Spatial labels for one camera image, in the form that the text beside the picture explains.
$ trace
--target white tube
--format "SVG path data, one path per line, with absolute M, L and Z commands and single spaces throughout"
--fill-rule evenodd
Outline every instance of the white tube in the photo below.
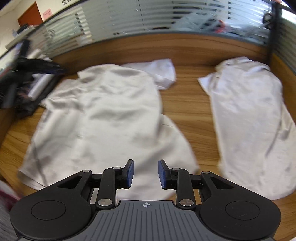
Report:
M 53 79 L 53 77 L 54 74 L 45 74 L 38 80 L 38 82 L 28 93 L 28 97 L 31 101 L 35 101 L 39 97 L 39 95 L 42 93 L 48 83 Z
M 41 50 L 40 49 L 35 49 L 32 53 L 30 53 L 27 58 L 37 58 L 41 55 Z

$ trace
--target wooden table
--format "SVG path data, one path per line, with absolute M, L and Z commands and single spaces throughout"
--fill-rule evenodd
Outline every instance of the wooden table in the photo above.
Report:
M 167 91 L 162 91 L 164 114 L 170 117 L 189 140 L 196 155 L 200 170 L 219 175 L 219 152 L 213 126 L 208 95 L 198 84 L 197 78 L 214 72 L 211 66 L 176 66 L 177 82 Z M 23 195 L 34 192 L 17 178 L 17 170 L 34 134 L 43 108 L 24 120 L 16 121 L 8 131 L 0 148 L 0 173 L 8 183 Z M 198 191 L 195 196 L 200 203 Z M 276 240 L 288 241 L 296 236 L 296 192 L 274 201 L 281 210 L 282 221 L 275 235 Z

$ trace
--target crosshair symbol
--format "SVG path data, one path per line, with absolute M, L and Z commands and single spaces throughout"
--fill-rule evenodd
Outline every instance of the crosshair symbol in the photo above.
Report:
M 143 206 L 143 207 L 145 207 L 145 208 L 148 208 L 148 207 L 150 207 L 150 206 L 152 206 L 152 205 L 146 202 L 146 203 L 142 204 L 141 206 Z

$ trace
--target white wall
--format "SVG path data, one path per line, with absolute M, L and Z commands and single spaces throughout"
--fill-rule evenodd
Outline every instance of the white wall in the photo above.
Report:
M 68 0 L 66 0 L 67 4 L 63 5 L 62 0 L 22 0 L 15 8 L 15 11 L 17 18 L 19 18 L 34 2 L 36 2 L 40 15 L 43 19 L 42 14 L 49 8 L 52 10 L 52 14 L 54 15 L 63 8 L 68 7 L 69 5 L 77 1 L 78 0 L 71 0 L 70 2 L 68 2 Z
M 19 27 L 14 10 L 0 17 L 0 56 L 7 51 L 5 45 L 14 39 L 12 29 L 17 30 Z

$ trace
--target gray ribbed plate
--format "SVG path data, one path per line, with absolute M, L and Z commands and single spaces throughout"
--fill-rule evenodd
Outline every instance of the gray ribbed plate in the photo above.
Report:
M 224 241 L 199 221 L 195 212 L 172 201 L 121 201 L 97 213 L 93 222 L 66 241 Z

